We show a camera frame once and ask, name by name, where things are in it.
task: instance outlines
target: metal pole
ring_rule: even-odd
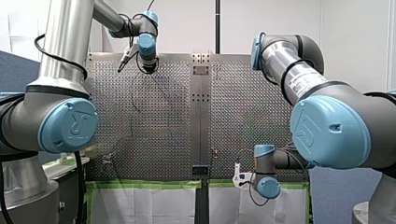
[[[85,64],[94,0],[52,0],[44,50],[68,61]],[[73,65],[43,55],[38,79],[29,86],[50,86],[87,93],[82,72]]]
[[[114,32],[122,30],[124,19],[103,0],[96,0],[93,18]]]
[[[216,0],[216,53],[220,54],[220,0]]]

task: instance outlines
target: small white object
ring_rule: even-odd
[[[241,163],[236,162],[233,172],[233,185],[239,189],[247,189],[252,173],[240,173]]]

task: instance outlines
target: metal bracket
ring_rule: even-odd
[[[202,176],[209,174],[209,166],[207,165],[193,165],[192,166],[192,176]]]
[[[192,73],[194,75],[208,76],[209,75],[209,66],[194,66],[192,68]]]

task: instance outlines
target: wire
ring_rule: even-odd
[[[302,171],[301,171],[301,172],[298,172],[298,173],[303,174],[303,173],[306,172],[306,168],[303,166],[303,163],[300,162],[300,160],[298,160],[297,157],[294,156],[292,153],[288,152],[288,151],[287,151],[286,149],[284,149],[284,148],[277,148],[276,150],[280,150],[280,151],[283,151],[283,152],[287,153],[288,155],[290,155],[290,156],[300,165]]]
[[[264,73],[263,67],[264,67],[264,65],[262,64],[262,74],[264,75],[265,80],[267,80],[269,83],[277,86],[277,83],[275,81],[273,81],[271,78],[269,78],[267,76],[267,74]]]
[[[152,4],[155,2],[155,0],[152,0],[151,3],[148,5],[148,9],[147,11],[149,11],[151,9]]]
[[[81,70],[82,75],[84,76],[84,80],[87,79],[87,77],[88,77],[88,72],[87,72],[87,70],[86,70],[81,64],[75,63],[75,62],[71,62],[71,61],[68,61],[68,60],[66,60],[66,59],[64,59],[64,58],[61,58],[61,57],[59,57],[59,56],[56,56],[56,55],[47,53],[44,49],[42,49],[42,48],[40,47],[40,45],[38,44],[38,41],[39,41],[40,39],[44,38],[45,36],[46,36],[46,35],[40,35],[40,36],[38,36],[38,37],[35,39],[35,47],[36,47],[42,54],[47,55],[48,57],[50,57],[50,58],[52,58],[52,59],[55,59],[55,60],[57,60],[57,61],[60,61],[60,62],[63,62],[63,63],[68,63],[68,64],[71,64],[71,65],[75,66],[76,68],[78,68],[79,70]]]
[[[81,156],[79,155],[79,151],[75,152],[77,170],[78,170],[78,210],[76,216],[76,224],[82,224],[82,217],[84,211],[84,171],[82,168]]]
[[[262,41],[262,37],[266,35],[265,32],[261,32],[260,33],[260,37],[259,37],[259,41]],[[264,73],[264,64],[262,63],[262,43],[260,43],[259,45],[259,60],[260,60],[260,67],[262,68],[262,74],[264,75],[265,80],[267,80],[268,82],[270,82],[271,84],[274,84],[277,86],[277,83],[275,81],[273,81],[271,78],[269,78],[267,76],[267,74]]]
[[[128,32],[129,32],[129,47],[131,48],[132,45],[134,44],[134,24],[131,22],[131,18],[125,14],[119,14],[122,17],[125,17],[128,20]]]
[[[146,72],[145,70],[143,70],[143,69],[140,67],[138,55],[139,55],[139,51],[138,51],[137,54],[136,54],[136,65],[137,65],[137,68],[140,70],[141,73],[146,74],[146,75],[151,75],[151,74],[156,73],[156,72],[158,71],[158,69],[160,68],[160,58],[157,57],[157,62],[156,62],[157,67],[154,69],[154,71],[152,71],[152,72]]]
[[[236,159],[236,161],[239,161],[239,160],[241,159],[241,152],[243,152],[243,151],[248,151],[248,152],[251,152],[251,153],[254,154],[254,151],[253,151],[252,149],[243,148],[243,149],[239,150],[239,152],[238,152],[238,158]]]
[[[251,174],[251,176],[250,176],[250,181],[249,181],[250,183],[249,183],[249,185],[248,185],[248,194],[250,195],[250,199],[251,199],[251,201],[254,202],[254,204],[256,204],[256,205],[259,206],[259,207],[263,207],[263,206],[265,206],[270,200],[267,199],[264,203],[257,203],[256,200],[254,200],[253,195],[251,194],[251,186],[253,185],[253,175],[254,175],[254,174],[256,174],[256,171],[253,171],[252,174]]]

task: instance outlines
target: perforated metal panel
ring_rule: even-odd
[[[161,57],[153,75],[119,54],[93,54],[92,102],[99,113],[92,179],[191,178],[190,55]]]
[[[200,163],[212,164],[211,178],[231,178],[239,150],[289,142],[290,106],[250,69],[249,56],[208,56],[203,64],[196,55],[161,55],[153,75],[134,61],[118,74],[120,54],[91,56],[87,83],[100,122],[89,179],[191,179]],[[244,152],[242,163],[251,170],[252,156]],[[301,180],[294,171],[278,176]]]
[[[278,86],[267,82],[261,72],[252,71],[250,58],[214,55],[211,76],[211,152],[213,178],[231,178],[241,149],[257,144],[285,146],[290,140],[291,106]],[[241,153],[242,169],[251,171],[251,152]],[[279,171],[279,176],[301,176],[294,171]]]

